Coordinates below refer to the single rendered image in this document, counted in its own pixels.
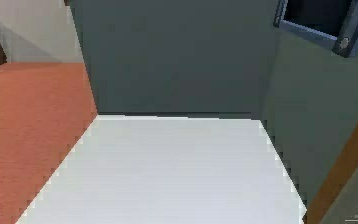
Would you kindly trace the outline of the white cabinet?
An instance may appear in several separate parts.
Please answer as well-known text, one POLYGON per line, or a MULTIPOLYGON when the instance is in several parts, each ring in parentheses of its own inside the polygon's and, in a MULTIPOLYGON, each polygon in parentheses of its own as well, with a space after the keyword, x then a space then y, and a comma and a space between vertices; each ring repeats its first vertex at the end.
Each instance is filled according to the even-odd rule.
POLYGON ((99 116, 16 224, 303 224, 258 121, 99 116))

